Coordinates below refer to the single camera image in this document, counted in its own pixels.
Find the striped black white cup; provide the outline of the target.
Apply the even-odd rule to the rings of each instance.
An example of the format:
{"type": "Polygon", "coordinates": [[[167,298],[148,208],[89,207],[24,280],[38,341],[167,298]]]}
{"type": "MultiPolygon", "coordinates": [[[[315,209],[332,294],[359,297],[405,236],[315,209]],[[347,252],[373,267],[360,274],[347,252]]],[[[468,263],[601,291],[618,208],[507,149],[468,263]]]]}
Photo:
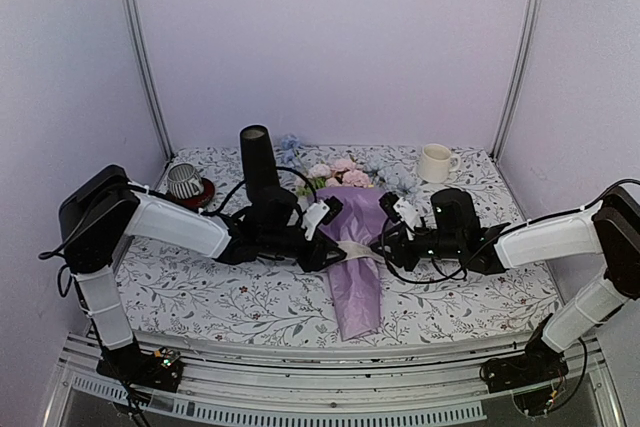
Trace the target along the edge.
{"type": "Polygon", "coordinates": [[[167,174],[168,192],[175,198],[185,200],[204,192],[204,184],[198,170],[189,163],[173,166],[167,174]]]}

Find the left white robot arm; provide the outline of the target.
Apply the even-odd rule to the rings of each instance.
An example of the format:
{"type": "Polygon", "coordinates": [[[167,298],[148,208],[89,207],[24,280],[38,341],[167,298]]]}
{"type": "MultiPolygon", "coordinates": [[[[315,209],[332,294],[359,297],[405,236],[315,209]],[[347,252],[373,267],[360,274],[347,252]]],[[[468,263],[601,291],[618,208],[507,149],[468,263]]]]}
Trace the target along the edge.
{"type": "Polygon", "coordinates": [[[220,209],[196,213],[166,195],[130,182],[110,165],[69,197],[59,209],[62,241],[39,254],[59,257],[85,302],[111,366],[128,381],[148,373],[148,359],[132,345],[135,337],[111,267],[121,238],[140,236],[178,246],[227,265],[267,255],[291,258],[305,272],[318,272],[345,259],[321,226],[342,210],[331,197],[302,209],[295,194],[281,187],[278,167],[245,169],[241,186],[249,200],[236,214],[220,209]]]}

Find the red round saucer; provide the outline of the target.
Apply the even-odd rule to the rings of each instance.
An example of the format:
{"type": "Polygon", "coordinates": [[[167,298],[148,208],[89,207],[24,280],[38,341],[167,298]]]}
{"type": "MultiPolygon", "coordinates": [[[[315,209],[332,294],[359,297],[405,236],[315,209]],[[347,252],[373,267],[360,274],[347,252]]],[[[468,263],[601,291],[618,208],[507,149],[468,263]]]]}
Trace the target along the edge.
{"type": "Polygon", "coordinates": [[[182,207],[185,207],[192,211],[197,211],[200,208],[205,208],[210,202],[213,200],[215,195],[215,186],[214,184],[207,178],[202,180],[204,191],[194,197],[190,197],[187,199],[179,199],[175,197],[170,191],[166,192],[167,198],[182,207]]]}

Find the cream ribbon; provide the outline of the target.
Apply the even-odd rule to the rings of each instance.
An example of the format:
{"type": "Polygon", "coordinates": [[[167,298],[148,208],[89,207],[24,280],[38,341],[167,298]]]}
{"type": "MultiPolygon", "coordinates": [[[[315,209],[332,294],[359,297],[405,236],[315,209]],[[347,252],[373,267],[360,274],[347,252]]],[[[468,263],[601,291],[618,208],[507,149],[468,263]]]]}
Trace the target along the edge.
{"type": "Polygon", "coordinates": [[[369,246],[354,242],[354,241],[339,241],[337,243],[339,249],[344,252],[345,261],[370,258],[376,262],[383,262],[384,259],[381,255],[375,253],[369,246]]]}

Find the aluminium frame post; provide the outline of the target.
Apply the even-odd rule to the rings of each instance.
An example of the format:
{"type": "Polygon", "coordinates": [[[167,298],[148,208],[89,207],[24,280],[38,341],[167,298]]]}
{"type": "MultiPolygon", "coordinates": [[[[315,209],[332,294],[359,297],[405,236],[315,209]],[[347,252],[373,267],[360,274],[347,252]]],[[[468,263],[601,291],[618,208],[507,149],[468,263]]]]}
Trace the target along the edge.
{"type": "Polygon", "coordinates": [[[144,98],[149,110],[151,124],[155,132],[164,161],[168,163],[175,155],[169,130],[162,112],[155,85],[151,62],[146,46],[142,19],[137,0],[122,0],[127,29],[131,39],[136,68],[141,80],[144,98]]]}
{"type": "Polygon", "coordinates": [[[516,115],[524,78],[527,71],[531,48],[534,41],[542,0],[526,0],[524,19],[516,50],[515,61],[499,119],[498,128],[491,148],[490,156],[499,163],[506,150],[511,127],[516,115]]]}

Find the purple flower bouquet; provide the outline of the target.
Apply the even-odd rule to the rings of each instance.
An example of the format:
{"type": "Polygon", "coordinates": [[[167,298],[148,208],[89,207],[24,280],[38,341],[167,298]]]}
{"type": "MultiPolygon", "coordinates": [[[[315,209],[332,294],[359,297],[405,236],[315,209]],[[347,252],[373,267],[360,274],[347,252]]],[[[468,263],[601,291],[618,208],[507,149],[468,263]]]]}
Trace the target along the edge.
{"type": "MultiPolygon", "coordinates": [[[[387,192],[411,195],[416,180],[407,167],[376,155],[358,163],[349,155],[314,165],[303,164],[301,146],[292,135],[280,141],[280,160],[309,179],[317,196],[335,196],[343,203],[341,213],[324,232],[333,240],[354,241],[366,246],[380,234],[387,215],[379,199],[387,192]]],[[[353,259],[328,269],[328,281],[339,333],[343,341],[375,332],[381,323],[381,283],[378,265],[370,258],[353,259]]]]}

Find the floral patterned table mat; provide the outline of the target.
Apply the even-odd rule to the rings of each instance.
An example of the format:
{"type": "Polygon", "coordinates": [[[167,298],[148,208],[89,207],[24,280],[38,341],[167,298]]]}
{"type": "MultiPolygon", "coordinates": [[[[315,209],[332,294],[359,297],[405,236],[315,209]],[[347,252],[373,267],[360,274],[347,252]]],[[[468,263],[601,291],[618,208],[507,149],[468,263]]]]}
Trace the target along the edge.
{"type": "MultiPolygon", "coordinates": [[[[488,155],[461,148],[461,168],[444,185],[415,175],[420,147],[302,146],[304,172],[316,163],[351,157],[392,187],[434,225],[429,197],[444,187],[469,192],[483,226],[521,222],[516,204],[488,155]]],[[[239,148],[185,148],[171,167],[190,163],[214,181],[214,205],[241,180],[239,148]]],[[[464,282],[410,285],[374,262],[381,280],[381,325],[342,340],[327,273],[305,274],[291,262],[216,264],[190,251],[136,237],[116,282],[132,328],[212,342],[277,347],[342,348],[455,342],[528,332],[561,306],[544,263],[493,276],[469,273],[464,282]]]]}

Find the tall black vase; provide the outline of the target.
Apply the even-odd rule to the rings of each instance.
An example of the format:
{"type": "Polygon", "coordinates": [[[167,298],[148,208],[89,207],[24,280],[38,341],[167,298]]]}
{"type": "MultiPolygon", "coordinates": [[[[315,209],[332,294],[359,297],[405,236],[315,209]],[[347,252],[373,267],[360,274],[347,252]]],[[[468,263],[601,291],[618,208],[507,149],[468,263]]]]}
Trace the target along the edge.
{"type": "Polygon", "coordinates": [[[261,125],[245,127],[240,132],[240,149],[247,197],[254,203],[264,189],[280,186],[268,129],[261,125]]]}

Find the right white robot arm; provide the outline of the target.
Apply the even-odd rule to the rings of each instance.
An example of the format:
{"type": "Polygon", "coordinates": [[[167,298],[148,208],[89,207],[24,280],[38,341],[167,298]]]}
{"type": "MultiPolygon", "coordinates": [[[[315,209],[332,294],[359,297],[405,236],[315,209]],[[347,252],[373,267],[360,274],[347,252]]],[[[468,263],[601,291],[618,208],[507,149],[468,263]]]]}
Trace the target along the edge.
{"type": "Polygon", "coordinates": [[[461,189],[432,195],[433,228],[406,199],[386,193],[379,200],[386,219],[371,248],[394,276],[413,271],[424,258],[455,260],[461,271],[497,275],[546,260],[602,256],[603,270],[541,322],[512,361],[524,382],[537,383],[584,333],[639,297],[639,205],[623,185],[618,181],[572,210],[491,227],[481,225],[471,195],[461,189]]]}

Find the aluminium front rail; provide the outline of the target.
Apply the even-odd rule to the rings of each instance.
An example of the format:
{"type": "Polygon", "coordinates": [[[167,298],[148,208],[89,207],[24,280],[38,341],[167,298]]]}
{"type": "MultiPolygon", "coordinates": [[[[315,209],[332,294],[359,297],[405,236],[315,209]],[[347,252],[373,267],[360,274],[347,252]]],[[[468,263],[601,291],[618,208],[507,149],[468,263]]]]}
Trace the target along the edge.
{"type": "Polygon", "coordinates": [[[481,365],[525,336],[393,347],[295,348],[140,333],[182,355],[174,393],[147,391],[151,426],[625,426],[604,354],[587,337],[566,352],[559,410],[530,418],[513,391],[491,392],[481,365]]]}

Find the left aluminium frame post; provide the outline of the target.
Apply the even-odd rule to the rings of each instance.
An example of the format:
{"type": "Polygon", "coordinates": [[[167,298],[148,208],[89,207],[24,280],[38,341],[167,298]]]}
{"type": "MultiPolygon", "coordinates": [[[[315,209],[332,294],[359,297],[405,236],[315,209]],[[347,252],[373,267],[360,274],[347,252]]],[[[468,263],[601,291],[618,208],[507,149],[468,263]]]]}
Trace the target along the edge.
{"type": "Polygon", "coordinates": [[[122,0],[127,29],[131,39],[136,68],[141,80],[144,98],[149,110],[151,124],[155,132],[164,161],[168,163],[175,155],[169,130],[162,112],[155,85],[151,62],[146,46],[142,19],[137,0],[122,0]]]}

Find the cream ceramic mug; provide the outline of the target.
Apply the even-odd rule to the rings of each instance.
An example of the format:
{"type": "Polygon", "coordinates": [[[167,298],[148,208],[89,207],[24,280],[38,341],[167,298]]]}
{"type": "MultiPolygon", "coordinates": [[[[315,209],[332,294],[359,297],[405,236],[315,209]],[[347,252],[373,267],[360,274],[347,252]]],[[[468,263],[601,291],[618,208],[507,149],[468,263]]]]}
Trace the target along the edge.
{"type": "Polygon", "coordinates": [[[421,149],[416,173],[429,183],[442,184],[461,166],[461,157],[440,144],[429,144],[421,149]]]}

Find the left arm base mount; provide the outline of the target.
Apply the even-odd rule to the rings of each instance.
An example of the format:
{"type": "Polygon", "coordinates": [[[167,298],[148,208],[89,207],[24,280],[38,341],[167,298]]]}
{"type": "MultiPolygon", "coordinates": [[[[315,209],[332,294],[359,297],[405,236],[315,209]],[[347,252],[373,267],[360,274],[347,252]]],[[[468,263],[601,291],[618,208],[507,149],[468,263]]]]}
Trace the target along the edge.
{"type": "Polygon", "coordinates": [[[166,353],[166,349],[159,355],[144,353],[137,344],[115,350],[104,348],[96,372],[127,385],[176,393],[184,363],[180,358],[173,359],[172,353],[166,353]]]}

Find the right aluminium frame post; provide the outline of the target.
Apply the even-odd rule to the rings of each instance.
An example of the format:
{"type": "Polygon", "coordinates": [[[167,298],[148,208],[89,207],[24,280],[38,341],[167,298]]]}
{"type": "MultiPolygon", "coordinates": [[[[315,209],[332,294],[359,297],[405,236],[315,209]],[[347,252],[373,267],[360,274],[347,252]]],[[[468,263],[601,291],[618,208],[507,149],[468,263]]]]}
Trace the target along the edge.
{"type": "Polygon", "coordinates": [[[542,0],[526,0],[524,19],[516,50],[515,61],[499,119],[498,128],[491,148],[490,156],[499,163],[506,150],[511,127],[516,115],[524,78],[527,71],[531,48],[534,41],[542,0]]]}

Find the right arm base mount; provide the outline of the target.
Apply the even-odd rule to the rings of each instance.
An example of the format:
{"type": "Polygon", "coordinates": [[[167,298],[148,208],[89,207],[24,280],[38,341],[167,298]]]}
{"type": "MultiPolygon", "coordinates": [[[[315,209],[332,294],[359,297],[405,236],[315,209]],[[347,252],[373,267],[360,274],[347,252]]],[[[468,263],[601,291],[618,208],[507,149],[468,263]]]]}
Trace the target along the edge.
{"type": "Polygon", "coordinates": [[[511,391],[516,409],[533,418],[550,413],[568,372],[562,356],[545,361],[522,353],[487,360],[479,377],[490,393],[511,391]]]}

